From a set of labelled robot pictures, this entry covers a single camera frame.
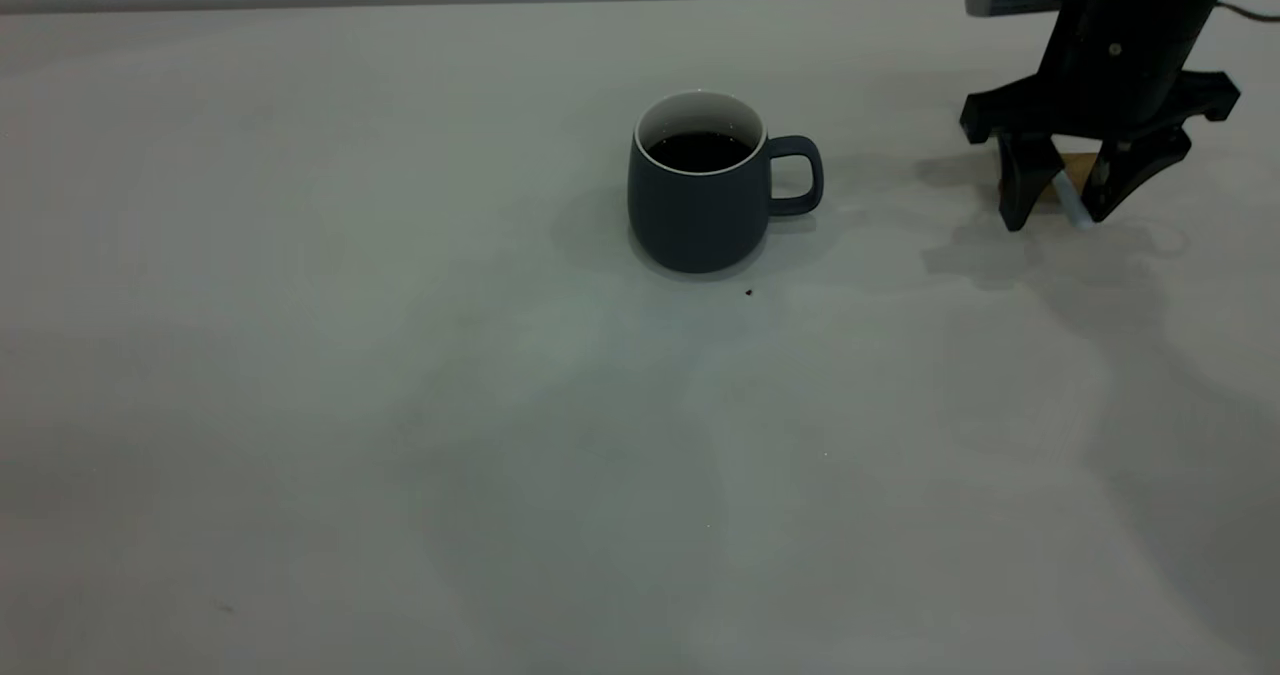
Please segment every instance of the tabletop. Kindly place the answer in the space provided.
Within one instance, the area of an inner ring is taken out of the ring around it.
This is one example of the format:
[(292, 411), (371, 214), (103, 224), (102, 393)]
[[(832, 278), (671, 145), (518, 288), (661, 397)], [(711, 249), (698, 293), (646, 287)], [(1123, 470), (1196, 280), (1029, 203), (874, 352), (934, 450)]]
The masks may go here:
[[(957, 117), (1051, 24), (5, 15), (0, 671), (1276, 671), (1280, 28), (1212, 14), (1231, 118), (1009, 233)], [(625, 210), (691, 87), (827, 177), (705, 277)]]

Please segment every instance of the coffee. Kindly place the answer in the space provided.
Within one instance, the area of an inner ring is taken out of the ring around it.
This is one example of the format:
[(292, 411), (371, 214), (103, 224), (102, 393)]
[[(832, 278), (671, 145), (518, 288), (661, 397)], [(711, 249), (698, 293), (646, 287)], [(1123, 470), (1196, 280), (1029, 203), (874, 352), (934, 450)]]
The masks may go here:
[(672, 170), (714, 173), (737, 165), (751, 155), (751, 147), (722, 133), (671, 136), (649, 147), (649, 156)]

